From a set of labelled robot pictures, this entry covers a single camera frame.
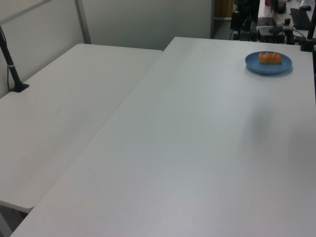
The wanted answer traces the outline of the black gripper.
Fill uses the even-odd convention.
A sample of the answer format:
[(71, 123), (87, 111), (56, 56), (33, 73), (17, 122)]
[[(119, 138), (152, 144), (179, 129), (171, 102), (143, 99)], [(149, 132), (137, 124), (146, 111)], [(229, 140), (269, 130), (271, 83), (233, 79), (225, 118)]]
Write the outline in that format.
[(232, 13), (231, 17), (231, 37), (233, 40), (240, 38), (240, 21), (245, 20), (243, 31), (247, 35), (248, 41), (257, 40), (257, 24), (260, 1), (259, 0), (234, 0), (237, 11)]

